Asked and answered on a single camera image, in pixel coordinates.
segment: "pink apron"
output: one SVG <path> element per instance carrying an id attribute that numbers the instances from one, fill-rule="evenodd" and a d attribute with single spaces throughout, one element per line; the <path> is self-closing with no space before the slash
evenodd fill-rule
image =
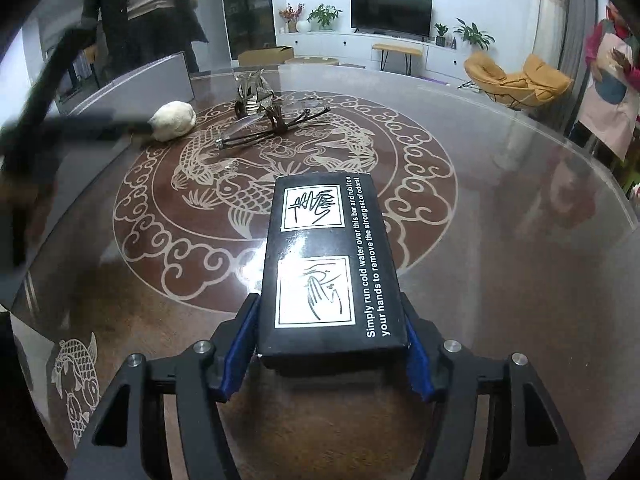
<path id="1" fill-rule="evenodd" d="M 578 120 L 606 144 L 620 160 L 625 160 L 626 150 L 636 127 L 640 94 L 626 81 L 623 70 L 613 61 L 611 51 L 614 48 L 625 54 L 633 64 L 631 47 L 615 34 L 605 33 L 596 58 L 596 63 L 603 75 L 603 83 L 594 82 L 586 89 L 578 112 Z M 616 91 L 611 92 L 611 98 L 609 98 L 610 92 L 602 90 L 607 86 L 610 87 L 609 83 L 617 86 Z M 623 97 L 621 96 L 622 100 L 615 97 L 616 92 L 620 93 L 622 86 L 620 83 L 626 87 L 626 92 L 622 88 L 624 94 Z M 608 101 L 601 96 L 605 92 Z"/>

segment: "person in dark coat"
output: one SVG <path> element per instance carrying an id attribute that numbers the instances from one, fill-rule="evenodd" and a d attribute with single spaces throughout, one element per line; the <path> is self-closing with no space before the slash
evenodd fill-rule
<path id="1" fill-rule="evenodd" d="M 196 5 L 197 0 L 84 0 L 82 17 L 97 20 L 98 10 L 102 13 L 113 76 L 180 51 L 193 73 L 198 63 L 191 41 L 207 42 Z M 85 53 L 93 62 L 96 45 Z"/>

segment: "white square label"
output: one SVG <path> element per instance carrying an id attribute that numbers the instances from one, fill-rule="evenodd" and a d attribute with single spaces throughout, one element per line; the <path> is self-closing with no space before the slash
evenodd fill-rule
<path id="1" fill-rule="evenodd" d="M 284 190 L 281 231 L 344 227 L 340 186 L 289 187 Z"/>
<path id="2" fill-rule="evenodd" d="M 278 262 L 276 328 L 354 324 L 348 256 L 285 257 Z"/>

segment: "cardboard box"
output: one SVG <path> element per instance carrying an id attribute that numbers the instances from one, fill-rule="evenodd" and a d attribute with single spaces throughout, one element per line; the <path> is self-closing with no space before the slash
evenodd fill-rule
<path id="1" fill-rule="evenodd" d="M 278 65 L 293 58 L 293 48 L 290 46 L 274 46 L 245 50 L 238 55 L 239 66 Z"/>
<path id="2" fill-rule="evenodd" d="M 347 356 L 379 363 L 406 346 L 398 277 L 371 176 L 276 179 L 260 301 L 263 363 L 328 373 Z"/>

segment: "television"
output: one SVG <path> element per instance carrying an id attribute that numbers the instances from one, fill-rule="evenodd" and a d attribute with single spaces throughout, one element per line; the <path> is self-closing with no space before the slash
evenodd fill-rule
<path id="1" fill-rule="evenodd" d="M 351 27 L 428 36 L 431 0 L 351 0 Z"/>

